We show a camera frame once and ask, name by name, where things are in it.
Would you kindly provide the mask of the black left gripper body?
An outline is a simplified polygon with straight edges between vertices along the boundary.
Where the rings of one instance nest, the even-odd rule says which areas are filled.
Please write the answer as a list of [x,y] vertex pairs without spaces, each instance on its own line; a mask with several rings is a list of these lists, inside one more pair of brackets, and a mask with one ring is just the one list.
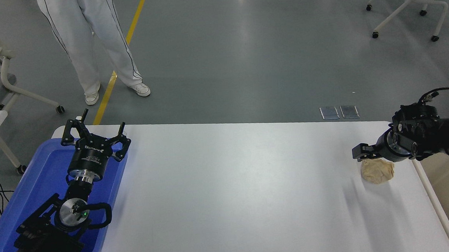
[[83,171],[103,177],[112,153],[112,146],[104,137],[79,139],[75,142],[74,155],[67,172],[72,177]]

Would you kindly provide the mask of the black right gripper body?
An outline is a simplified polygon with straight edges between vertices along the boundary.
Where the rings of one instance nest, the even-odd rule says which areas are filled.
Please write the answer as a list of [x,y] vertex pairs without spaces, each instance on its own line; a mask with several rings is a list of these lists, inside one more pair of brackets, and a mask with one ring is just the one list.
[[393,142],[392,130],[383,133],[374,145],[376,154],[391,162],[401,161],[400,147]]

